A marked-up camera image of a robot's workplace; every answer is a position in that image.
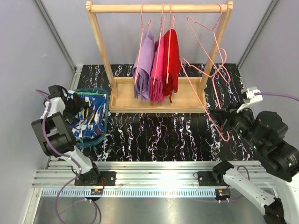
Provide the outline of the blue patterned trousers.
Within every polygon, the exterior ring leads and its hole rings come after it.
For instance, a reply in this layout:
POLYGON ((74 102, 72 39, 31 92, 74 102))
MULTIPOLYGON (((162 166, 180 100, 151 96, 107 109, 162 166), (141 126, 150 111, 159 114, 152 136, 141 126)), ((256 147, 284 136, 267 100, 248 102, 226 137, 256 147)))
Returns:
POLYGON ((68 91, 68 98, 74 99, 75 94, 87 102, 89 107, 77 113, 75 122, 69 124, 73 135, 77 140, 100 137, 105 130, 107 94, 68 91))

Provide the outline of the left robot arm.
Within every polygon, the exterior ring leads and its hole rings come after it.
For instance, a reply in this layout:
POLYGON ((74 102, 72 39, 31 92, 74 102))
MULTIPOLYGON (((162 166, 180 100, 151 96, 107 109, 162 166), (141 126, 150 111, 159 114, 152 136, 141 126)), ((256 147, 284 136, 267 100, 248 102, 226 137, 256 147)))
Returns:
POLYGON ((95 185, 101 174, 95 163, 76 146, 76 138, 69 122, 88 109, 88 103, 76 92, 69 92, 60 85, 49 87, 49 93, 36 89, 44 97, 42 116, 31 123, 35 136, 47 156, 68 162, 73 168, 75 181, 82 185, 95 185))

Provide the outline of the pink wire hanger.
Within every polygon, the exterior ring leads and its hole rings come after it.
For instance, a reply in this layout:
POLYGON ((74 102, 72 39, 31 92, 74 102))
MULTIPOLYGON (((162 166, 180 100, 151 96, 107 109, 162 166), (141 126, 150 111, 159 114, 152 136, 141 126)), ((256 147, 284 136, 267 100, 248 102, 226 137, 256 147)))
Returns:
POLYGON ((196 38, 202 53, 207 56, 206 66, 201 71, 203 75, 201 83, 203 85, 206 84, 208 78, 215 80, 216 76, 221 77, 226 83, 231 81, 231 77, 225 67, 228 54, 221 47, 221 41, 226 31, 233 6, 233 2, 229 0, 224 4, 216 3, 211 5, 212 9, 216 10, 216 19, 209 25, 190 16, 187 17, 187 24, 192 34, 196 38))

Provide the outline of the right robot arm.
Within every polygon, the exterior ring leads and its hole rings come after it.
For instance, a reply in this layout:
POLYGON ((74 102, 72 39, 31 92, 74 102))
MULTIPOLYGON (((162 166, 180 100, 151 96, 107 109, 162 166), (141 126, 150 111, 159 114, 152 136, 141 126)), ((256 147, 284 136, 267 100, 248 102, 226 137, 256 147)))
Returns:
POLYGON ((254 152, 274 181, 278 196, 272 196, 244 179, 230 162, 213 167, 219 184, 235 188, 262 213, 268 224, 299 222, 299 151, 284 140, 288 126, 276 112, 262 111, 254 119, 250 109, 240 112, 235 105, 226 110, 212 110, 222 131, 232 130, 254 152))

